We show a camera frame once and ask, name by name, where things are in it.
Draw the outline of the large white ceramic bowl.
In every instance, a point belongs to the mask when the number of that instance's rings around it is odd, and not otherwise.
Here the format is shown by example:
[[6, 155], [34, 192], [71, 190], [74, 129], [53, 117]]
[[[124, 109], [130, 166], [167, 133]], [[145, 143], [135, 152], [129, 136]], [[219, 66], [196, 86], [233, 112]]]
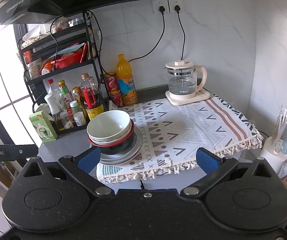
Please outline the large white ceramic bowl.
[[96, 142], [111, 142], [120, 139], [131, 128], [129, 114], [122, 110], [111, 110], [94, 117], [88, 124], [88, 137]]

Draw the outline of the black metal kitchen rack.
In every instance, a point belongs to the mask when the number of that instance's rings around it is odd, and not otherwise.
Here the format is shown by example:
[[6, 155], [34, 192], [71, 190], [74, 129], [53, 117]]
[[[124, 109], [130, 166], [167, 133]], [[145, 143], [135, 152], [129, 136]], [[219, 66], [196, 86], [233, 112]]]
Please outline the black metal kitchen rack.
[[102, 45], [96, 44], [93, 20], [97, 20], [94, 13], [84, 10], [78, 25], [50, 33], [25, 48], [21, 48], [23, 40], [18, 40], [17, 48], [24, 67], [24, 83], [32, 99], [32, 111], [45, 102], [47, 80], [85, 66], [92, 67], [97, 91], [104, 109], [107, 109], [109, 91], [107, 87], [102, 87], [105, 85], [105, 70], [100, 59]]

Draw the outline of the red rimmed black bowl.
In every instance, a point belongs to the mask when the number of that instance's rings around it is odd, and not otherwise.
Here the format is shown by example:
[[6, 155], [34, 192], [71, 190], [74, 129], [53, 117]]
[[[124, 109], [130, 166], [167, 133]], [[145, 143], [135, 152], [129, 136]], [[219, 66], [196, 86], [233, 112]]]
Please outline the red rimmed black bowl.
[[106, 155], [115, 155], [123, 150], [126, 150], [132, 144], [135, 138], [134, 129], [134, 122], [131, 121], [131, 128], [127, 135], [123, 139], [118, 139], [116, 142], [112, 142], [107, 145], [100, 145], [96, 142], [93, 142], [90, 138], [88, 138], [88, 141], [92, 146], [97, 146], [100, 149], [101, 153]]

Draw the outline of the green white carton box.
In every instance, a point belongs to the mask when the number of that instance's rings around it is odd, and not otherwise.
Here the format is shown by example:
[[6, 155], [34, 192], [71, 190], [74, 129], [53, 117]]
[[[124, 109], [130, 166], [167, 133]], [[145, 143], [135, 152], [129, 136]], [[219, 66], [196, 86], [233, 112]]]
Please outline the green white carton box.
[[42, 142], [50, 142], [57, 139], [58, 135], [52, 125], [53, 119], [47, 111], [35, 112], [29, 116], [29, 120]]

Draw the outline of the white chopstick holder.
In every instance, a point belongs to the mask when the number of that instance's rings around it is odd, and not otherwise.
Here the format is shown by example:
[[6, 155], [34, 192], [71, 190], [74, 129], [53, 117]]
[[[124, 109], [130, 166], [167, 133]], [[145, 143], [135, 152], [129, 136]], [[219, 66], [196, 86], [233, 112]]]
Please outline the white chopstick holder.
[[264, 158], [272, 167], [272, 169], [279, 174], [284, 162], [287, 159], [287, 154], [281, 152], [281, 139], [283, 132], [287, 127], [287, 109], [280, 107], [280, 112], [274, 127], [272, 137], [268, 137], [261, 149], [259, 157]]

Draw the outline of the patterned white table cloth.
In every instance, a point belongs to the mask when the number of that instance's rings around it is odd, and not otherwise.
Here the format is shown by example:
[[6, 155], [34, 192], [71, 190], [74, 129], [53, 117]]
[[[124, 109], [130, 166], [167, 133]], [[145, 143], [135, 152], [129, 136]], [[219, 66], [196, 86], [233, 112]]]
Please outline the patterned white table cloth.
[[262, 135], [246, 116], [216, 95], [182, 106], [158, 99], [122, 109], [142, 133], [143, 145], [125, 164], [97, 165], [97, 179], [106, 184], [191, 170], [200, 147], [222, 158], [262, 146]]

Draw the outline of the dark soy sauce bottle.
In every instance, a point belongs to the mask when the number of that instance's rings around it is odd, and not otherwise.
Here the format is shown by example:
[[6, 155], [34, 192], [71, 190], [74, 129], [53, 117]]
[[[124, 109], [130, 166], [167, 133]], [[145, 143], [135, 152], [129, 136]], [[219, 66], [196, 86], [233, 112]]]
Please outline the dark soy sauce bottle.
[[88, 73], [82, 74], [81, 77], [82, 83], [80, 84], [80, 88], [84, 98], [84, 107], [91, 121], [104, 112], [104, 107], [98, 90], [98, 84], [94, 78], [89, 76]]

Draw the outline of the green label sauce bottle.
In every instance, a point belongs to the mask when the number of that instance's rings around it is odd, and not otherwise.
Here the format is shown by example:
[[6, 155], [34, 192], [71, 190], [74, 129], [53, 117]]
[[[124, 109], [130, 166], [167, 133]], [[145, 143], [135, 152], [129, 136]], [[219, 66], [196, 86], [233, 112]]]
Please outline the green label sauce bottle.
[[73, 96], [71, 92], [69, 91], [67, 85], [65, 84], [64, 80], [61, 80], [58, 82], [59, 89], [60, 89], [60, 101], [62, 103], [62, 106], [64, 110], [67, 112], [69, 119], [71, 120], [73, 126], [76, 126], [72, 108], [70, 106], [70, 103], [73, 101]]

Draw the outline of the cream kettle base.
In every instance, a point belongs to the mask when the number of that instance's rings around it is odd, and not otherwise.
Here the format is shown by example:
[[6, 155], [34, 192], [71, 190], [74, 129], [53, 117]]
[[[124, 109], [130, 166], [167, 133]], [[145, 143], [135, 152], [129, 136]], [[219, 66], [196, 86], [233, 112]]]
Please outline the cream kettle base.
[[210, 93], [205, 89], [201, 89], [198, 92], [188, 94], [188, 95], [175, 95], [170, 91], [165, 92], [166, 98], [168, 101], [175, 106], [186, 105], [190, 103], [204, 101], [210, 98]]

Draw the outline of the red snack can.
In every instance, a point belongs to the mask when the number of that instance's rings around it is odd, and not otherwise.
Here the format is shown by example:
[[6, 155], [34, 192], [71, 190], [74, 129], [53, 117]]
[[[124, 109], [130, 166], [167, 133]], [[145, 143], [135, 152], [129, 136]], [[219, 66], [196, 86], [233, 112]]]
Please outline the red snack can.
[[117, 106], [123, 107], [123, 99], [121, 90], [118, 85], [117, 75], [116, 73], [110, 72], [108, 74], [104, 74], [105, 84], [107, 85], [110, 100]]

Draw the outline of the glass electric kettle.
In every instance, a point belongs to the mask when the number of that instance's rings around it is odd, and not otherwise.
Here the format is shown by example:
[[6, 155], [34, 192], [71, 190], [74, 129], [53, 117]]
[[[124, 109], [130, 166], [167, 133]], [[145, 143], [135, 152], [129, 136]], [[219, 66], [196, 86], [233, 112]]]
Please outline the glass electric kettle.
[[188, 95], [200, 91], [207, 80], [207, 70], [194, 62], [181, 60], [166, 63], [168, 90], [175, 95]]

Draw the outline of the orange juice bottle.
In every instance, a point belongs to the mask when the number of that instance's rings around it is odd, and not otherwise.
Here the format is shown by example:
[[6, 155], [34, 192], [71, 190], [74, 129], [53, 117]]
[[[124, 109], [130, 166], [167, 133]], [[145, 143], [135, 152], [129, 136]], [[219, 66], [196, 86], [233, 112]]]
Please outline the orange juice bottle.
[[116, 65], [116, 74], [123, 98], [126, 106], [137, 103], [137, 93], [133, 77], [133, 71], [130, 63], [124, 58], [124, 54], [118, 55], [118, 63]]

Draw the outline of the red plastic basket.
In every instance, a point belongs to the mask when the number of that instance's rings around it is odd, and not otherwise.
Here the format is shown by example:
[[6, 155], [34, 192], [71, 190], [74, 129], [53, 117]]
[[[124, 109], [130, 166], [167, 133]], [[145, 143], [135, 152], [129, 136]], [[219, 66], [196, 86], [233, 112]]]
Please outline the red plastic basket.
[[86, 57], [87, 50], [87, 43], [69, 46], [58, 51], [56, 59], [51, 61], [50, 64], [55, 66], [56, 69], [62, 69], [75, 63], [82, 63]]

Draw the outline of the white wall socket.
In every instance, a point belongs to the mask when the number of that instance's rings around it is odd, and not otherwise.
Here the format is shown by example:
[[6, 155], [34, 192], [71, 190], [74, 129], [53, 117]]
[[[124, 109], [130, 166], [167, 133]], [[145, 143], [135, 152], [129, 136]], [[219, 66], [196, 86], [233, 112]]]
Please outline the white wall socket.
[[176, 13], [175, 7], [177, 5], [180, 7], [179, 12], [183, 12], [182, 0], [152, 0], [154, 14], [161, 14], [159, 10], [161, 6], [165, 8], [165, 13]]

